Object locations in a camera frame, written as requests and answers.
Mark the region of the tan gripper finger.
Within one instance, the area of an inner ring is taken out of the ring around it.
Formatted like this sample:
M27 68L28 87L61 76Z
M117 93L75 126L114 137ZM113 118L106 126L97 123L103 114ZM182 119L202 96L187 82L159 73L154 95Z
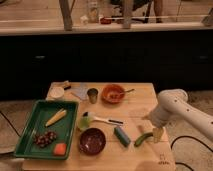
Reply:
M163 133L164 133L164 129L162 127L154 128L153 129L153 141L155 143L158 143L161 140Z

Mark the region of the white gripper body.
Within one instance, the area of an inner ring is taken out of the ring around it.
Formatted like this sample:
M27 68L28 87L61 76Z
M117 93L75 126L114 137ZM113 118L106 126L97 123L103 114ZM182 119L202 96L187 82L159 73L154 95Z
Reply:
M149 120L154 127L164 127L170 118L170 113L162 107L154 108L149 114L142 117L143 120Z

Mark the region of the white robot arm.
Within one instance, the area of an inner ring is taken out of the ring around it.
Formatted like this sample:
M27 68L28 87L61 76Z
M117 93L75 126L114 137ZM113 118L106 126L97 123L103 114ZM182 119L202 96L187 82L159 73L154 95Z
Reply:
M191 106L183 89L169 89L157 94L157 105L143 117L156 128L164 127L172 115L179 115L213 142L213 116Z

